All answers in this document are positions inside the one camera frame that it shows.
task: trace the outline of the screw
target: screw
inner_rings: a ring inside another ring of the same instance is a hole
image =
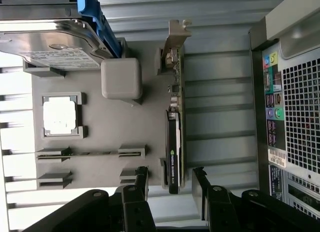
[[[258,196],[258,194],[256,192],[252,192],[252,191],[249,192],[249,195],[252,196],[252,197],[257,197]]]
[[[93,195],[94,195],[94,197],[99,197],[99,196],[101,196],[101,195],[102,195],[102,193],[97,192],[97,193],[94,193]]]
[[[222,188],[220,188],[220,187],[216,186],[216,187],[213,187],[213,190],[214,190],[214,191],[221,191],[221,190],[222,190]]]

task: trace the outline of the ventilation grille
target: ventilation grille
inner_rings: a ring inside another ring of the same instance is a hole
[[[282,73],[288,162],[320,174],[320,59]]]
[[[290,180],[292,180],[292,181],[294,181],[294,182],[296,182],[298,184],[301,184],[302,186],[312,190],[313,192],[316,192],[316,193],[320,194],[320,187],[318,185],[310,183],[310,182],[308,182],[308,181],[306,181],[306,180],[304,180],[302,178],[299,178],[299,177],[297,177],[297,176],[295,176],[293,174],[289,174],[288,176],[289,176]]]
[[[306,209],[302,205],[300,205],[296,202],[293,202],[293,207],[296,208],[297,210],[300,210],[301,212],[311,216],[312,218],[315,218],[320,221],[320,217],[316,216],[314,213],[312,213],[311,211],[309,211],[308,209]]]

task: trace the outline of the metal mesh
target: metal mesh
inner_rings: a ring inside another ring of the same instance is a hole
[[[288,162],[320,174],[320,59],[282,73]]]
[[[289,179],[298,183],[298,184],[301,184],[302,186],[312,190],[313,192],[316,192],[318,194],[320,194],[320,187],[318,185],[315,185],[313,183],[310,183],[302,178],[299,178],[293,174],[289,174],[288,175]]]
[[[311,216],[312,218],[315,218],[320,221],[320,217],[316,216],[314,213],[312,213],[311,211],[309,211],[308,209],[306,209],[302,205],[300,205],[296,202],[293,202],[293,207],[296,208],[297,210],[300,210],[301,212]]]

